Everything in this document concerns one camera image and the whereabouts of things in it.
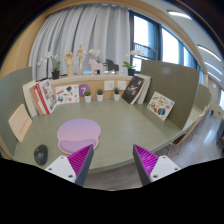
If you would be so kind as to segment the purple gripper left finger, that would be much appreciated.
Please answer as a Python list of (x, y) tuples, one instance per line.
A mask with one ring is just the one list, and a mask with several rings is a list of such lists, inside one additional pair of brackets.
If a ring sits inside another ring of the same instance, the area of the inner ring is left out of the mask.
[(93, 145), (88, 145), (70, 156), (59, 156), (46, 171), (83, 186), (94, 155)]

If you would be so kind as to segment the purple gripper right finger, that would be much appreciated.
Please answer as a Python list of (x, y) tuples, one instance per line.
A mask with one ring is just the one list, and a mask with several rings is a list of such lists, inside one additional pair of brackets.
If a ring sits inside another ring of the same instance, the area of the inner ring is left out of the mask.
[(143, 186), (180, 170), (166, 155), (157, 156), (136, 144), (133, 157)]

